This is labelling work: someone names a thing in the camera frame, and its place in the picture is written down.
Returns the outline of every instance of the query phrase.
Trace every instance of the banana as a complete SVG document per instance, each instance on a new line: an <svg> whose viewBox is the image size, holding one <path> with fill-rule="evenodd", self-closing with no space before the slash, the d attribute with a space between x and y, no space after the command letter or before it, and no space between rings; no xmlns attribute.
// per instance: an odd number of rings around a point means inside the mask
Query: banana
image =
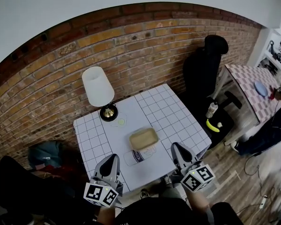
<svg viewBox="0 0 281 225"><path fill-rule="evenodd" d="M207 125L207 127L209 127L209 129L211 129L213 132L216 132L216 133L219 133L219 132L220 132L220 130L219 130L217 127L214 127L214 126L211 125L211 123L209 122L209 119L207 119L206 125Z"/></svg>

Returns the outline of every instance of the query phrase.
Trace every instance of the blue plate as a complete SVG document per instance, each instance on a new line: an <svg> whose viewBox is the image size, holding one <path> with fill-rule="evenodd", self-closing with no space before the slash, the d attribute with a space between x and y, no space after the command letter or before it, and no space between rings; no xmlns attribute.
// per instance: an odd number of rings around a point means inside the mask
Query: blue plate
<svg viewBox="0 0 281 225"><path fill-rule="evenodd" d="M267 96L267 94L268 94L267 89L261 81L255 81L254 86L255 86L255 89L256 89L257 93L259 93L263 97Z"/></svg>

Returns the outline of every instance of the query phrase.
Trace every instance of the power strip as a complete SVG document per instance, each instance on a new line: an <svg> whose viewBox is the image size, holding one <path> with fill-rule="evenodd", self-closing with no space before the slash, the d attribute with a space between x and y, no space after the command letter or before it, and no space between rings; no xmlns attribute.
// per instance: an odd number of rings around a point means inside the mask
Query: power strip
<svg viewBox="0 0 281 225"><path fill-rule="evenodd" d="M261 204L259 206L259 209L263 209L264 204L266 203L266 200L267 200L267 196L264 195L263 198L262 198Z"/></svg>

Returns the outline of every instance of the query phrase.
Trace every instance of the table leg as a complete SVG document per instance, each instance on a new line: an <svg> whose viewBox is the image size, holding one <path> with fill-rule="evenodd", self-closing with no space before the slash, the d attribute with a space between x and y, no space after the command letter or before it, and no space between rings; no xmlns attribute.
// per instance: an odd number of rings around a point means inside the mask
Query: table leg
<svg viewBox="0 0 281 225"><path fill-rule="evenodd" d="M213 99L215 99L217 97L217 95L219 94L221 88L223 87L223 85L225 84L225 82L226 82L226 80L228 78L228 75L229 75L228 69L224 66L223 70L224 70L223 76L220 79L219 85L216 88L215 92L212 94L212 98Z"/></svg>
<svg viewBox="0 0 281 225"><path fill-rule="evenodd" d="M225 141L224 144L225 146L228 146L230 143L236 141L238 138L240 138L242 135L244 135L246 132L248 132L251 128L253 128L256 124L258 123L258 121L256 121L255 119L250 122L247 126L245 126L244 128L242 128L238 133L236 133L235 135L233 135L229 140Z"/></svg>

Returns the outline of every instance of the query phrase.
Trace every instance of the shoe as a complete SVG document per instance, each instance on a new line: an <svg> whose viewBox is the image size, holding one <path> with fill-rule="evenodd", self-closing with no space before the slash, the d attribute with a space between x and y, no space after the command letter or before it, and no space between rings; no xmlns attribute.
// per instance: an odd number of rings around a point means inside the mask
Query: shoe
<svg viewBox="0 0 281 225"><path fill-rule="evenodd" d="M234 142L230 143L230 146L235 152L239 153L239 151L237 150L237 146L238 146L237 141L234 141Z"/></svg>
<svg viewBox="0 0 281 225"><path fill-rule="evenodd" d="M144 198L146 198L146 197L150 197L150 194L149 194L148 190L142 189L142 190L140 191L140 199L144 199Z"/></svg>
<svg viewBox="0 0 281 225"><path fill-rule="evenodd" d="M163 177L161 177L161 182L165 185L167 188L173 188L173 183L170 177L166 174Z"/></svg>

